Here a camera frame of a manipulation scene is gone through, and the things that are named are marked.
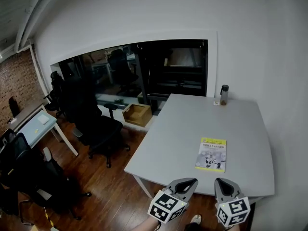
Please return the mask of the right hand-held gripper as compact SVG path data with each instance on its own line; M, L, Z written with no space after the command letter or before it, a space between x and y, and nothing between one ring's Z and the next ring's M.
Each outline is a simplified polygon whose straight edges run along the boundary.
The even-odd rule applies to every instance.
M245 196L235 182L216 178L214 181L217 219L224 227L233 227L246 221L251 208Z

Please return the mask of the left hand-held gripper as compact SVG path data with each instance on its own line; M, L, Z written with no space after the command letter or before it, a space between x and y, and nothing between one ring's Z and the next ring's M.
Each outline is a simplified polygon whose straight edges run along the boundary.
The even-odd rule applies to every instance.
M180 217L198 186L196 178L182 178L172 181L168 188L159 190L151 201L147 214L161 223L168 223Z

